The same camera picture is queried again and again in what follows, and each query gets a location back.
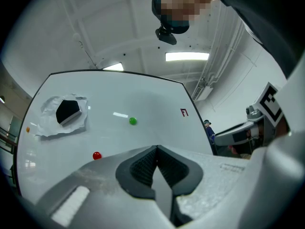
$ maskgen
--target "ceiling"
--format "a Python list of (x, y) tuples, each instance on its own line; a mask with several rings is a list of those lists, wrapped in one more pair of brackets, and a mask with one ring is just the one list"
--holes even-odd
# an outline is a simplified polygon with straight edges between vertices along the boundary
[[(160, 23), (151, 0), (33, 0), (11, 31), (1, 60), (32, 97), (50, 73), (118, 62), (126, 71), (183, 82), (192, 94), (202, 76), (217, 71), (237, 21), (231, 8), (213, 1), (186, 33), (175, 35), (172, 46), (155, 36)], [(166, 52), (181, 51), (211, 55), (208, 61), (165, 61)]]

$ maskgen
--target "person in blue shirt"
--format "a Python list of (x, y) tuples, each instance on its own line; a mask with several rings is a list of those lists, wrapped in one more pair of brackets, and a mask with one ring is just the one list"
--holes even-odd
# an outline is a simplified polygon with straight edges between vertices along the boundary
[(206, 129), (206, 132), (208, 134), (208, 137), (209, 139), (211, 140), (212, 143), (214, 143), (214, 140), (215, 140), (215, 133), (214, 131), (212, 130), (212, 128), (210, 127), (211, 125), (211, 122), (209, 122), (209, 120), (205, 120), (203, 122), (204, 126), (205, 126), (205, 129)]

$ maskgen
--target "person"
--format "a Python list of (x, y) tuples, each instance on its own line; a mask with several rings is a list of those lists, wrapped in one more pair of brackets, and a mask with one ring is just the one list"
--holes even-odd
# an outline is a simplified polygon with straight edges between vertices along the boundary
[(209, 139), (211, 140), (212, 143), (214, 143), (214, 140), (215, 140), (215, 133), (214, 131), (212, 130), (212, 128), (210, 127), (210, 125), (212, 124), (211, 122), (209, 122), (209, 120), (205, 120), (203, 122), (204, 126), (205, 126), (205, 129), (206, 129), (206, 132), (208, 134), (208, 137)]
[[(152, 12), (170, 33), (185, 33), (189, 21), (213, 0), (152, 0)], [(297, 18), (303, 0), (220, 0), (231, 6), (247, 30), (277, 61), (286, 78), (305, 48), (305, 33)]]

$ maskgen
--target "fluorescent light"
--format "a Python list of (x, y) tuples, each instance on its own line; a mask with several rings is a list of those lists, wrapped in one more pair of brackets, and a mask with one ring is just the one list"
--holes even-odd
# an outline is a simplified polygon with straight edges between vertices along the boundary
[(128, 118), (128, 115), (126, 115), (126, 114), (120, 114), (120, 113), (114, 112), (113, 115), (116, 115), (116, 116), (118, 116), (118, 117)]
[(109, 70), (109, 71), (123, 71), (123, 65), (121, 63), (117, 63), (115, 65), (109, 66), (107, 68), (104, 68), (104, 70)]
[(205, 52), (167, 52), (165, 60), (208, 60), (209, 55), (209, 53)]

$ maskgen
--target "black cable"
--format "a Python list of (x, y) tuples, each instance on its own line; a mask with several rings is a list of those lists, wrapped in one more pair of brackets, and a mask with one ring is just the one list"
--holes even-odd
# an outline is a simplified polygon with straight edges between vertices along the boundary
[(96, 64), (93, 62), (92, 58), (91, 58), (90, 55), (87, 53), (87, 51), (86, 51), (85, 48), (84, 48), (84, 50), (85, 50), (86, 54), (88, 55), (88, 57), (91, 59), (93, 65), (96, 67)]

